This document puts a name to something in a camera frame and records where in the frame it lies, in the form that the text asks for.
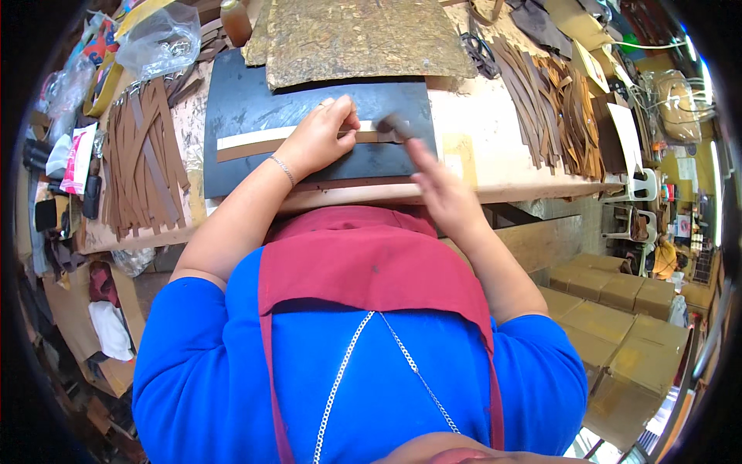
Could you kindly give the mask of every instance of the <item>fluorescent light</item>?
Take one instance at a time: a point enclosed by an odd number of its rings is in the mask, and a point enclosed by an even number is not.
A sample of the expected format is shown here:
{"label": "fluorescent light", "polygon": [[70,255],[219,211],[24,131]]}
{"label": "fluorescent light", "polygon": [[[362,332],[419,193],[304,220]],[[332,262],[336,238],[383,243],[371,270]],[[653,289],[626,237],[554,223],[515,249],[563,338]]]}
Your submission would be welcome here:
{"label": "fluorescent light", "polygon": [[703,72],[703,92],[706,94],[706,104],[711,105],[714,101],[713,87],[711,86],[711,74],[709,73],[709,67],[706,66],[706,61],[702,59],[700,64],[701,71]]}
{"label": "fluorescent light", "polygon": [[716,142],[711,141],[711,160],[714,163],[714,195],[716,195],[716,224],[714,225],[714,245],[721,246],[722,200],[724,193],[721,190],[721,168],[719,167],[719,153]]}
{"label": "fluorescent light", "polygon": [[691,56],[691,59],[693,61],[698,60],[698,57],[695,54],[695,48],[693,47],[693,42],[691,42],[691,36],[686,34],[686,45],[688,45],[688,53]]}

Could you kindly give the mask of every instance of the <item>red apron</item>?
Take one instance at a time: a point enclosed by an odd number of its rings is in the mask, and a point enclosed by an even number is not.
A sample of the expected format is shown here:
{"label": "red apron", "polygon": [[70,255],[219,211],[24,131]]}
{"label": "red apron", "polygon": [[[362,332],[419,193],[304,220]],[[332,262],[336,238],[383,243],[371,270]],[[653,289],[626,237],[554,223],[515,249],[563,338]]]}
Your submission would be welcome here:
{"label": "red apron", "polygon": [[490,360],[490,446],[504,450],[490,312],[482,286],[467,264],[438,241],[426,219],[371,206],[331,206],[287,221],[267,241],[257,304],[283,464],[293,463],[294,457],[273,382],[272,309],[295,298],[366,311],[449,311],[476,324]]}

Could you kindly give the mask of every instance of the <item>silver chain necklace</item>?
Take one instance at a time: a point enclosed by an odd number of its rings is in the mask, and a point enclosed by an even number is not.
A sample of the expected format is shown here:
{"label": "silver chain necklace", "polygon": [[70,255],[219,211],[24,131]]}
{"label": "silver chain necklace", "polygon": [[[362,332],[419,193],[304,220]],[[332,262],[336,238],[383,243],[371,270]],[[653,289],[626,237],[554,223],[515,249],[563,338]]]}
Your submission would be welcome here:
{"label": "silver chain necklace", "polygon": [[[335,376],[335,381],[332,383],[332,389],[329,391],[329,396],[327,397],[327,404],[325,405],[325,411],[324,414],[322,414],[322,422],[320,422],[320,430],[317,433],[317,443],[315,445],[315,456],[312,460],[312,464],[319,464],[320,462],[320,456],[322,455],[322,444],[324,441],[324,434],[325,430],[327,429],[327,420],[329,419],[329,412],[332,410],[332,403],[335,402],[335,394],[338,392],[338,386],[340,385],[340,381],[343,379],[343,374],[345,373],[345,367],[348,365],[348,361],[350,360],[350,355],[353,353],[353,348],[355,348],[355,343],[358,341],[358,336],[361,335],[361,332],[363,331],[364,327],[366,327],[366,324],[371,319],[371,316],[373,316],[375,311],[369,311],[368,314],[366,314],[366,317],[364,317],[363,321],[358,325],[358,328],[355,329],[355,333],[353,334],[353,338],[350,339],[350,344],[348,345],[348,348],[345,350],[345,356],[343,356],[343,362],[340,364],[340,369],[338,369],[338,375]],[[436,407],[439,411],[441,411],[441,414],[443,415],[443,418],[446,420],[446,423],[451,428],[451,431],[454,434],[460,434],[459,428],[456,427],[456,424],[453,423],[453,420],[450,418],[446,410],[443,408],[443,405],[440,401],[438,401],[438,398],[436,398],[436,395],[433,394],[433,391],[430,389],[430,387],[427,385],[427,382],[425,379],[422,378],[422,375],[420,374],[420,370],[417,367],[417,364],[415,364],[415,361],[413,360],[412,356],[410,356],[410,353],[407,351],[407,348],[404,347],[399,337],[397,337],[396,332],[392,328],[391,325],[389,325],[389,322],[387,321],[387,318],[384,317],[383,313],[379,313],[381,318],[384,320],[384,323],[389,328],[389,331],[392,333],[392,336],[394,337],[394,341],[397,342],[397,345],[399,346],[399,349],[401,350],[402,354],[404,355],[404,358],[407,360],[407,363],[410,365],[410,369],[413,370],[413,372],[417,375],[417,377],[420,378],[420,381],[422,382],[423,386],[425,386],[425,390],[427,390],[428,394],[430,394],[430,398],[433,399],[433,402],[436,404]]]}

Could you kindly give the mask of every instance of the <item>ring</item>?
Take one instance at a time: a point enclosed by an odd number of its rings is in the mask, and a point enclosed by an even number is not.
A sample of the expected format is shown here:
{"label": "ring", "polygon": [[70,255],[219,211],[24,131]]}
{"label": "ring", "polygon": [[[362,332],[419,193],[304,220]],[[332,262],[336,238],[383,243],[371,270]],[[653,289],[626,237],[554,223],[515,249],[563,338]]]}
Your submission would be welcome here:
{"label": "ring", "polygon": [[330,104],[332,104],[334,102],[335,102],[335,99],[332,98],[332,97],[330,97],[330,98],[326,98],[326,99],[322,100],[319,103],[319,105],[317,105],[317,106],[321,106],[322,108],[325,108],[325,107],[327,107],[328,105],[330,105]]}

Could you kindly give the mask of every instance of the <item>woman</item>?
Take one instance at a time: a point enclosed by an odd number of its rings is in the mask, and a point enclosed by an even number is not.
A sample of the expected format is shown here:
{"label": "woman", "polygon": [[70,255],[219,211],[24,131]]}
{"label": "woman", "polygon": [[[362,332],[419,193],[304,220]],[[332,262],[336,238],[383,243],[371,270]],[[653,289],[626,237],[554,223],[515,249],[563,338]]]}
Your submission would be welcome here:
{"label": "woman", "polygon": [[675,271],[682,271],[688,266],[688,257],[679,253],[675,245],[662,236],[657,242],[657,247],[652,250],[646,258],[646,269],[654,273],[657,278],[666,280],[672,277]]}
{"label": "woman", "polygon": [[[341,125],[352,129],[338,139]],[[347,153],[358,128],[348,96],[322,102],[183,251],[134,378],[153,462],[368,463],[412,440],[410,457],[387,461],[412,463],[462,440],[550,455],[572,443],[582,362],[422,141],[406,143],[413,180],[476,277],[427,220],[391,209],[323,208],[266,239],[295,183]]]}

